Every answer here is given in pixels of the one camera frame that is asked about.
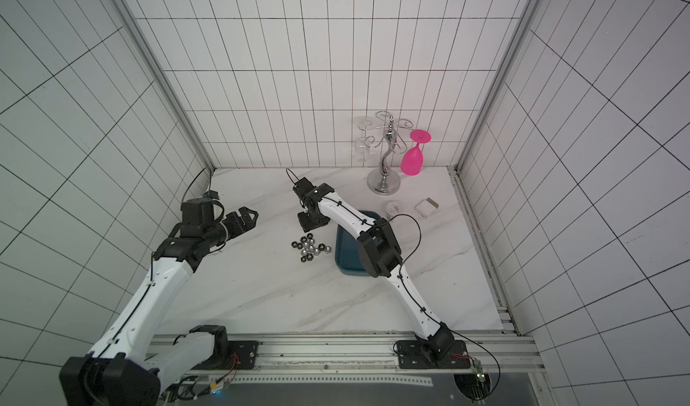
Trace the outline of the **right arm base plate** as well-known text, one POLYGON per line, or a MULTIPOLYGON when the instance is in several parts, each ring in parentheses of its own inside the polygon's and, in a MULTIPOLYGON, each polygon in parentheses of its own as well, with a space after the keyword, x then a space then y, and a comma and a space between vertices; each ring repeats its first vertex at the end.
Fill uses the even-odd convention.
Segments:
POLYGON ((405 370, 469 369, 471 359, 463 341, 454 341, 446 350, 421 341, 397 341, 393 350, 398 366, 405 370))

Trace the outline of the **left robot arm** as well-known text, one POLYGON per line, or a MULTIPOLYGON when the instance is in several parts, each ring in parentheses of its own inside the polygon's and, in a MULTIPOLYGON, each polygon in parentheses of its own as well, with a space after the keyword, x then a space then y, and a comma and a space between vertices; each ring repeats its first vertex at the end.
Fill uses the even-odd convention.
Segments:
POLYGON ((154 405, 176 380, 194 368, 232 368, 237 363, 226 328, 201 325, 170 350, 149 359, 147 351, 174 298, 202 260, 255 228, 258 213, 226 212, 215 197, 189 199, 183 219, 152 253, 150 268, 117 320, 82 357, 59 372, 69 405, 154 405))

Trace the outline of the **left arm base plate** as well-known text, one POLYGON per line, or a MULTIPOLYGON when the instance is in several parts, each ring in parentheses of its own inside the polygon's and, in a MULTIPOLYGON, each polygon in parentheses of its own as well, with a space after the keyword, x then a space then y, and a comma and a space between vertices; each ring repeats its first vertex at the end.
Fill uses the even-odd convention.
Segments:
POLYGON ((259 341, 228 341, 220 349, 217 369, 229 371, 252 370, 255 368, 260 343, 259 341))

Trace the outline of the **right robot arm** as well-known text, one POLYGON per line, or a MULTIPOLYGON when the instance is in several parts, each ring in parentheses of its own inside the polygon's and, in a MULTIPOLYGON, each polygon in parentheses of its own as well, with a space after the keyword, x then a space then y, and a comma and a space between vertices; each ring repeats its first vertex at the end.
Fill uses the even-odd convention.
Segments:
POLYGON ((293 184, 293 192, 302 207, 298 221, 303 231, 309 233, 333 221, 353 237, 364 271, 391 286, 415 323, 419 359, 433 368, 440 366, 455 343, 454 332, 434 316, 411 282, 391 223, 350 206, 326 183, 316 186, 302 178, 293 184))

